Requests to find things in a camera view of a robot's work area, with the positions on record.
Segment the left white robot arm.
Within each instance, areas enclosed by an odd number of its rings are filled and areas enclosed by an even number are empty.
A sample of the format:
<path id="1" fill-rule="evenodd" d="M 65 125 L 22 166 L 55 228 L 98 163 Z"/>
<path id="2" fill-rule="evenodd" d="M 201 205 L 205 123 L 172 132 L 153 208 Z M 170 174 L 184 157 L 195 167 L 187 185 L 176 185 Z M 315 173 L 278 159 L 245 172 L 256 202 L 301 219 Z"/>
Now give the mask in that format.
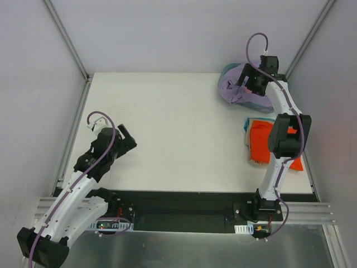
<path id="1" fill-rule="evenodd" d="M 97 220 L 102 221 L 101 230 L 123 223 L 118 231 L 123 233 L 132 227 L 116 193 L 95 186 L 116 159 L 136 146 L 124 125 L 97 130 L 96 139 L 78 158 L 70 180 L 51 207 L 32 228 L 23 227 L 18 232 L 21 252 L 30 263 L 60 267 L 75 241 Z"/>

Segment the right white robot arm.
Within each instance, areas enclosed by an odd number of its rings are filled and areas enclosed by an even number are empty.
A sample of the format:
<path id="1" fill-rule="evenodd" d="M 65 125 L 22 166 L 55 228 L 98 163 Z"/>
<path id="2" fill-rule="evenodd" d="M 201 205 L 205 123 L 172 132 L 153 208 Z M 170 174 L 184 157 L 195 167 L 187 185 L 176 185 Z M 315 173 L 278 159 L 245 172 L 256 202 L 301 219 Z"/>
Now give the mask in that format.
<path id="1" fill-rule="evenodd" d="M 237 85 L 245 85 L 252 93 L 271 101 L 276 119 L 268 136 L 270 161 L 263 182 L 251 201 L 243 205 L 239 215 L 254 223 L 282 221 L 280 192 L 293 161 L 305 149 L 312 119 L 295 105 L 284 75 L 279 74 L 277 56 L 260 56 L 259 66 L 245 64 Z"/>

